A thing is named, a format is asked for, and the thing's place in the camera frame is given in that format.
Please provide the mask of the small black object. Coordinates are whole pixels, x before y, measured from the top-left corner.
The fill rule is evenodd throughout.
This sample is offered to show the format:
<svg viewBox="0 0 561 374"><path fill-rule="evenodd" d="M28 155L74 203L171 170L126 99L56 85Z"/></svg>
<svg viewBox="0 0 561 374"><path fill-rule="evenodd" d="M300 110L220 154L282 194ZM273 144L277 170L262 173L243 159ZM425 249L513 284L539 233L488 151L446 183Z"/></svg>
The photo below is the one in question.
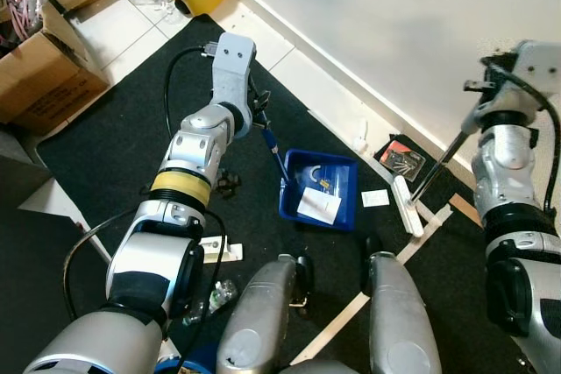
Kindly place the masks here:
<svg viewBox="0 0 561 374"><path fill-rule="evenodd" d="M220 169L219 178L214 185L214 193L220 194L224 199L235 197L237 189L242 185L239 174L233 173L232 170Z"/></svg>

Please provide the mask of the black floor mat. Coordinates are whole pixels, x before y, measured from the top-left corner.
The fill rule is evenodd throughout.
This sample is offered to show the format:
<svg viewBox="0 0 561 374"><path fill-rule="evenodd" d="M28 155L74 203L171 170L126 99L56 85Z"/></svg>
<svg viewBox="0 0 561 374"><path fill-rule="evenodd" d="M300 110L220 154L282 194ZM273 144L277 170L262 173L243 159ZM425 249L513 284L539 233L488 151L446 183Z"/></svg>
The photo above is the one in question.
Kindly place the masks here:
<svg viewBox="0 0 561 374"><path fill-rule="evenodd" d="M207 104L211 62L189 55L175 63L171 102L163 105L166 68L190 46L216 41L221 26L194 18L160 50L116 83L75 122L39 145L39 156L88 223L101 223L100 239L114 251L155 178L168 146L166 115L181 119ZM367 238L396 253L408 234L392 206L359 207L352 231L321 229L278 214L281 176L258 131L236 139L221 166L241 180L230 198L209 203L232 242L245 247L240 261L224 263L220 279L247 286L265 262L304 251L314 266L306 317L289 318L281 361L291 363L357 297L364 282ZM0 374L18 374L67 326L61 270L79 235L49 238L27 223L0 217ZM486 241L480 226L453 211L436 234L406 262L421 291L444 374L528 374L521 351L487 318Z"/></svg>

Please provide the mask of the grey robot leg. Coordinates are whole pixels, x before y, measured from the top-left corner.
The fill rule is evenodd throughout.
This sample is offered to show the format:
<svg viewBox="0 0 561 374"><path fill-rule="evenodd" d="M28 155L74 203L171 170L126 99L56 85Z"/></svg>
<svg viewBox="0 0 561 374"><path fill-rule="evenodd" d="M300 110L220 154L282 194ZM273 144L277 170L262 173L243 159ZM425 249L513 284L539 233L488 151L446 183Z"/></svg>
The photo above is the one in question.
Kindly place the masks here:
<svg viewBox="0 0 561 374"><path fill-rule="evenodd" d="M408 270L389 251L367 262L373 374L441 374L431 321Z"/></svg>
<svg viewBox="0 0 561 374"><path fill-rule="evenodd" d="M281 254L249 279L217 349L217 374L272 374L288 308L304 307L314 285L311 259Z"/></svg>

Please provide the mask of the blue dustpan with long handle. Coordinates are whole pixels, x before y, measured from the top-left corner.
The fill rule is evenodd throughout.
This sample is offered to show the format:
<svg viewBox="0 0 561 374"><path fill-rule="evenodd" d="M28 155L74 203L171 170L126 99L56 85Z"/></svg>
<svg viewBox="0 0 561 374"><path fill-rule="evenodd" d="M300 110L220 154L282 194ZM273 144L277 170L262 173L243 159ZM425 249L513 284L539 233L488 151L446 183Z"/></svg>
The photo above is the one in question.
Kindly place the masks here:
<svg viewBox="0 0 561 374"><path fill-rule="evenodd" d="M352 158L342 157L342 155L333 155L321 152L312 152L306 150L292 149L285 155L280 155L278 143L272 130L265 129L263 137L266 145L273 153L273 157L277 162L277 166L281 169L283 175L280 178L280 200L278 201L278 213L280 217L289 221L306 223L323 227L324 229L339 229L344 231L354 230L354 222L356 222L356 198L359 191L359 162ZM350 175L350 191L342 199L341 209L337 214L337 220L333 225L314 221L314 219L300 216L296 213L298 201L300 201L304 186L298 181L298 173L306 166L313 165L348 165L352 169Z"/></svg>

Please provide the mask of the white broom with grey grip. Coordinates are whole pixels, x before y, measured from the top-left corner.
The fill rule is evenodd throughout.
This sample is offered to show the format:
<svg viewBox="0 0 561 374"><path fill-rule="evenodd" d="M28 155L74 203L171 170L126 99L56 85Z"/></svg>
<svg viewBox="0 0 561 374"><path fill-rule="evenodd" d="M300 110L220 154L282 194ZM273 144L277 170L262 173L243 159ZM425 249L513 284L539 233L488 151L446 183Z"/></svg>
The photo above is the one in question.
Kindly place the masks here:
<svg viewBox="0 0 561 374"><path fill-rule="evenodd" d="M478 106L479 113L484 108L485 105ZM431 186L433 179L446 168L446 165L448 165L449 161L454 157L454 154L465 144L469 135L476 133L479 129L479 119L466 119L466 115L464 122L460 125L458 135L453 139L445 153L441 155L441 158L438 159L438 162L424 175L416 191L410 191L408 183L400 175L396 175L394 178L392 187L395 194L395 202L398 210L400 210L401 217L403 217L405 230L409 234L412 234L413 237L420 237L423 230L421 219L418 217L416 210L418 198Z"/></svg>

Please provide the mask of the small white rectangular box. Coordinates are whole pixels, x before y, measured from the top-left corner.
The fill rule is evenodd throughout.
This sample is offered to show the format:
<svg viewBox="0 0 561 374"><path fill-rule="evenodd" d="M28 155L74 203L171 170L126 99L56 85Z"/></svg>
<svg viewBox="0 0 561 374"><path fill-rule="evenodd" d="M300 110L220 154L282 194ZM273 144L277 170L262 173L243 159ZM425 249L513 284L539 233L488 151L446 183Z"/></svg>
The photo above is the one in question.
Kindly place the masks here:
<svg viewBox="0 0 561 374"><path fill-rule="evenodd" d="M204 263L213 265L213 263L236 262L244 257L242 244L233 244L221 236L212 236L201 238L199 244L204 250Z"/></svg>

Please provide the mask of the orange and black blister pack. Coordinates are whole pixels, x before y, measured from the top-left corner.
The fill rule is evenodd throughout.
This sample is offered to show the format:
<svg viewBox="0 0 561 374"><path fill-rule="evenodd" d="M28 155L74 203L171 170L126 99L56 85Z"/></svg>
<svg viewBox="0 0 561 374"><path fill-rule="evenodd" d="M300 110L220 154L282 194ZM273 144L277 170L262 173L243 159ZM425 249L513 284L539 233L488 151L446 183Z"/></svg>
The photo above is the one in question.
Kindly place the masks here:
<svg viewBox="0 0 561 374"><path fill-rule="evenodd" d="M414 150L412 141L404 135L390 135L388 142L375 153L375 158L393 175L414 183L428 165L428 155Z"/></svg>

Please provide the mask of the long tan floor tape strip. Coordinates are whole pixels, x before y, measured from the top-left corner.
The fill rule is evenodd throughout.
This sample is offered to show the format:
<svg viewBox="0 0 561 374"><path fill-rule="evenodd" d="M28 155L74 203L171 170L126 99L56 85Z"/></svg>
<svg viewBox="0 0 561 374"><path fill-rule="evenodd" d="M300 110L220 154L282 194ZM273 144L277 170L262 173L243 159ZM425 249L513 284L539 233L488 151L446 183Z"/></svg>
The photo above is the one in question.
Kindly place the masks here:
<svg viewBox="0 0 561 374"><path fill-rule="evenodd" d="M412 239L401 253L395 255L395 258L401 265L405 265L405 263L425 245L425 242L429 241L434 231L440 229L446 222L446 219L454 213L450 203L445 203L444 208L441 208L435 214L433 214L428 207L423 205L423 203L416 203L416 208L418 213L421 214L421 217L426 219L426 225L424 226L422 237ZM321 350L324 350L325 346L328 346L329 342L332 342L333 338L336 338L337 334L339 334L350 321L353 321L353 318L356 318L357 315L360 314L360 311L367 307L370 301L372 301L372 298L368 297L367 294L358 293L356 297L340 311L340 314L336 315L336 317L326 325L325 329L322 330L320 334L317 334L316 337L309 342L309 345L294 357L291 363L308 361L316 357L317 354L320 354Z"/></svg>

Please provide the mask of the small white card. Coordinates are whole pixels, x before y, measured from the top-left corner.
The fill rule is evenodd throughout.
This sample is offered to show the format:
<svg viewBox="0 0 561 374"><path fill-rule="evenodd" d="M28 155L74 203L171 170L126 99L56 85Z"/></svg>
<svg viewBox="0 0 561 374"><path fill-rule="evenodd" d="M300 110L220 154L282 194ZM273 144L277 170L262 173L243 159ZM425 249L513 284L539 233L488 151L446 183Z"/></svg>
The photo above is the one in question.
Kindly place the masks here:
<svg viewBox="0 0 561 374"><path fill-rule="evenodd" d="M381 207L388 205L390 195L386 189L362 191L360 199L365 208Z"/></svg>

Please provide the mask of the small white plastic piece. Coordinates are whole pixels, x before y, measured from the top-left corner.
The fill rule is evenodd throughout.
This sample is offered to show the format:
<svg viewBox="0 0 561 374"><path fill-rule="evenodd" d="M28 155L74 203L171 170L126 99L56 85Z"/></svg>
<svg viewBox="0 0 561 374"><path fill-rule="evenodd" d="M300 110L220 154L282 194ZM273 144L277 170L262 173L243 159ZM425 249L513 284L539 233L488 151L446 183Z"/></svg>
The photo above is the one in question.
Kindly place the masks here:
<svg viewBox="0 0 561 374"><path fill-rule="evenodd" d="M356 153L361 154L368 149L367 133L368 133L368 121L367 119L360 119L359 129L357 130L356 134L354 134L354 137L350 142L352 149L356 151Z"/></svg>

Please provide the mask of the white paper sheet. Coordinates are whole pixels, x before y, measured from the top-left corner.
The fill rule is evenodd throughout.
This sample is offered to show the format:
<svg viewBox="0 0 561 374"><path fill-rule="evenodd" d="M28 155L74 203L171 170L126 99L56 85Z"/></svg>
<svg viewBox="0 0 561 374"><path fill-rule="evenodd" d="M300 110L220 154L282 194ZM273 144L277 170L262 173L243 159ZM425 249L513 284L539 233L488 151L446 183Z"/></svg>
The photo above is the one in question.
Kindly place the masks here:
<svg viewBox="0 0 561 374"><path fill-rule="evenodd" d="M304 188L296 213L300 216L311 218L313 221L333 225L341 209L342 199L337 195L328 194L313 188Z"/></svg>

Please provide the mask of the pink patterned bag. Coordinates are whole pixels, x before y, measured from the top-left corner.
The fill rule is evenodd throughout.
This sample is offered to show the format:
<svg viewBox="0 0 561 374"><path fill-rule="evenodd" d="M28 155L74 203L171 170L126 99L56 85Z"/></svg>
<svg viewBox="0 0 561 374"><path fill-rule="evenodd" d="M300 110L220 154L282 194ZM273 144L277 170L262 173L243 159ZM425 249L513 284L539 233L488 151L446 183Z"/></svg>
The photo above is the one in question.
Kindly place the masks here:
<svg viewBox="0 0 561 374"><path fill-rule="evenodd" d="M20 42L39 32L44 24L43 10L51 0L4 0L11 14L13 33Z"/></svg>

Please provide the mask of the grey robot right leg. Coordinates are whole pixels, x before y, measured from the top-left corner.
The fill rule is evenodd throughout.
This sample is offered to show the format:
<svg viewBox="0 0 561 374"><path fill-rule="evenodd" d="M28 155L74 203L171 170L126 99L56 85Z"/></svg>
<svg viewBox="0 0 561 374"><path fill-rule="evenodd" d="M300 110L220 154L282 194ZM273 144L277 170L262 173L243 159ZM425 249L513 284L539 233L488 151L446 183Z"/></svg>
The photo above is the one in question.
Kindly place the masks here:
<svg viewBox="0 0 561 374"><path fill-rule="evenodd" d="M367 262L373 374L441 374L431 321L408 270L389 251Z"/></svg>

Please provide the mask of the clear plastic wrapper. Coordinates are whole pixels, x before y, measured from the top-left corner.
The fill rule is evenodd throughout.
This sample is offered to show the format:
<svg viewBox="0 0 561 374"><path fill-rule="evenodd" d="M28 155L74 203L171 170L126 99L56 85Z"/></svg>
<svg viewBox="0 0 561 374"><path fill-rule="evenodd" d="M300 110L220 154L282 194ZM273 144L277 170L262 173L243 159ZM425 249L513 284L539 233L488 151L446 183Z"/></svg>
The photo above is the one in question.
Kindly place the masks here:
<svg viewBox="0 0 561 374"><path fill-rule="evenodd" d="M329 163L306 166L298 173L298 181L305 188L344 197L352 186L352 167Z"/></svg>

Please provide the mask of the large cardboard box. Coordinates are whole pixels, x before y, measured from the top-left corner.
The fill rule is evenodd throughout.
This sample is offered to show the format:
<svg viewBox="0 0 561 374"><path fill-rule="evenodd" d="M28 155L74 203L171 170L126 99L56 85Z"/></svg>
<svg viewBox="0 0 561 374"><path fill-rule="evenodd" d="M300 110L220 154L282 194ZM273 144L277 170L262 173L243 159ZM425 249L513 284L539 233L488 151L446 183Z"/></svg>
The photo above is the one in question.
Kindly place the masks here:
<svg viewBox="0 0 561 374"><path fill-rule="evenodd" d="M43 27L0 58L0 124L37 137L79 115L108 89L74 27L51 4Z"/></svg>

